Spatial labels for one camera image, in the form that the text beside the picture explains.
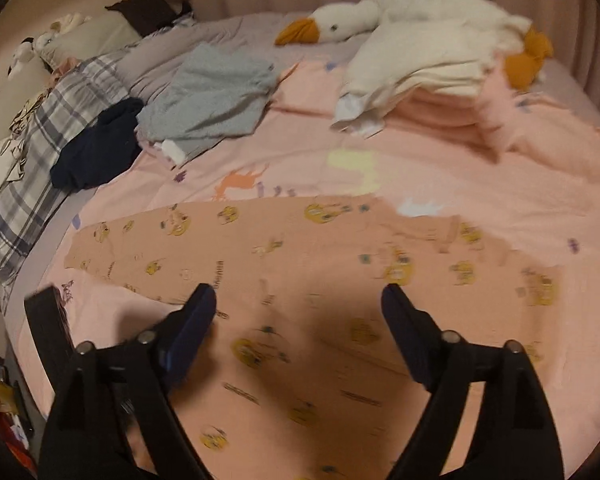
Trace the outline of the grey lilac bed sheet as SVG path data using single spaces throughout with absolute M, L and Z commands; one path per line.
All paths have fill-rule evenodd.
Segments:
M 339 44 L 276 47 L 274 40 L 278 33 L 300 16 L 299 12 L 264 12 L 219 21 L 187 21 L 140 40 L 118 62 L 117 76 L 131 96 L 149 103 L 166 90 L 186 56 L 198 44 L 264 58 L 284 70 L 301 61 L 347 63 L 368 38 L 363 34 Z

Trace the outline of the beige pillow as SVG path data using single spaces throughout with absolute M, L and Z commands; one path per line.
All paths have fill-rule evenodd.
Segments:
M 57 37 L 38 56 L 50 67 L 57 68 L 67 58 L 85 61 L 123 49 L 141 39 L 121 13 L 106 11 Z

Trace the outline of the folded pink blanket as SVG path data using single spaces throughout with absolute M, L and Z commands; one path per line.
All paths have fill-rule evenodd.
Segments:
M 499 58 L 478 96 L 444 96 L 417 89 L 396 106 L 386 121 L 500 156 L 510 151 L 519 138 L 514 115 L 514 92 L 505 75 L 504 61 Z

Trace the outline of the orange cartoon print garment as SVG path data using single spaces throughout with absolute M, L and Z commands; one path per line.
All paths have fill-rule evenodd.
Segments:
M 176 410 L 217 479 L 380 479 L 427 396 L 381 314 L 396 284 L 445 330 L 522 343 L 541 375 L 559 272 L 456 217 L 407 218 L 372 196 L 188 203 L 87 226 L 65 265 L 218 314 L 197 391 Z

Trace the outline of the white goose plush toy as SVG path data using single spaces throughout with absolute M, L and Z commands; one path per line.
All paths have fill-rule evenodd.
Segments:
M 364 44 L 342 76 L 334 124 L 373 136 L 385 117 L 415 92 L 475 99 L 502 66 L 507 82 L 526 90 L 554 54 L 530 18 L 489 0 L 361 0 L 321 6 L 287 25 L 276 46 Z

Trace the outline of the grey folded garment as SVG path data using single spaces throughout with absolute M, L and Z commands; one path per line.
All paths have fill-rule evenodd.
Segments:
M 225 139 L 249 136 L 279 75 L 270 61 L 198 44 L 168 88 L 138 113 L 140 138 L 182 166 Z

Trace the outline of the pink printed bed quilt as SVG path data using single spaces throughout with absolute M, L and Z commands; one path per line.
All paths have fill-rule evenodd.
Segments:
M 107 347 L 180 304 L 164 304 L 69 269 L 76 233 L 102 222 L 188 203 L 372 196 L 407 218 L 456 217 L 559 272 L 562 313 L 550 371 L 540 375 L 567 472 L 600 442 L 600 128 L 545 96 L 514 96 L 519 138 L 495 156 L 386 125 L 367 140 L 332 130 L 337 75 L 294 66 L 256 132 L 167 170 L 150 156 L 100 188 L 80 211 L 44 275 L 65 301 L 72 336 Z M 194 394 L 204 352 L 173 401 Z

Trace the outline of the dark brown pillow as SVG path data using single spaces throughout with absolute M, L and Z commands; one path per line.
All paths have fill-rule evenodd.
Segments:
M 166 0 L 121 0 L 106 6 L 106 10 L 121 13 L 142 37 L 172 27 L 176 20 L 193 12 L 187 1 L 183 1 L 181 10 L 175 12 Z

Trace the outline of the small white plush toy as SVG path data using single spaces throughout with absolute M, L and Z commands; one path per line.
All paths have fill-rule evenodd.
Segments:
M 12 59 L 8 66 L 7 79 L 11 80 L 14 78 L 22 71 L 24 66 L 34 59 L 35 55 L 39 54 L 54 39 L 72 32 L 73 29 L 87 23 L 90 19 L 89 15 L 69 13 L 53 21 L 41 35 L 24 38 L 12 54 Z

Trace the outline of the dark navy garment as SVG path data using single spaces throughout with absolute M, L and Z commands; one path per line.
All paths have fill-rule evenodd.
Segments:
M 141 99 L 127 98 L 103 110 L 60 152 L 50 170 L 54 188 L 69 193 L 97 188 L 128 170 L 142 150 L 136 140 Z

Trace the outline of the grey plaid cloth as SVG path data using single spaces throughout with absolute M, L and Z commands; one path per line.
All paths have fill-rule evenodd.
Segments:
M 58 82 L 23 136 L 23 177 L 0 191 L 0 286 L 9 287 L 60 205 L 50 170 L 61 150 L 106 108 L 129 96 L 117 75 L 125 50 L 80 63 Z

